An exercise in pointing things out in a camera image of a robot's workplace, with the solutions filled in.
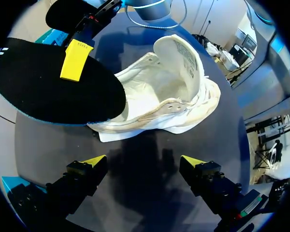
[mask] black foam pad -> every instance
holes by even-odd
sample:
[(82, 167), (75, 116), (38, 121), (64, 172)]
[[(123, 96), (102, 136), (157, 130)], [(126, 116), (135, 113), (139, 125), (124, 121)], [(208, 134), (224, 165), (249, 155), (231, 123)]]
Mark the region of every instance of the black foam pad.
[(51, 123), (86, 124), (125, 108), (118, 79), (88, 57), (79, 82), (60, 78), (65, 48), (9, 38), (0, 55), (0, 94), (24, 114)]
[(50, 28), (70, 34), (84, 15), (96, 12), (97, 8), (83, 0), (58, 0), (49, 8), (45, 19)]

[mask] dark table surface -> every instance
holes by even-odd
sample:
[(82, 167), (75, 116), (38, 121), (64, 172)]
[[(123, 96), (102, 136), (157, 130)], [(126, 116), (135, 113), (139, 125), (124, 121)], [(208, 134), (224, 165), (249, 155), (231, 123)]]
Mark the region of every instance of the dark table surface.
[[(141, 21), (136, 13), (131, 15)], [(108, 157), (109, 172), (95, 195), (87, 197), (68, 220), (96, 232), (213, 231), (220, 218), (201, 197), (194, 197), (178, 172), (181, 155), (214, 160), (230, 180), (247, 190), (249, 147), (236, 97), (217, 65), (186, 30), (145, 29), (121, 13), (95, 37), (91, 56), (116, 73), (153, 52), (157, 39), (172, 34), (199, 52), (205, 75), (221, 90), (217, 109), (195, 128), (183, 134), (149, 130), (127, 140), (101, 143), (88, 127), (51, 125), (17, 114), (17, 170), (29, 181), (44, 186), (62, 177), (74, 160)]]

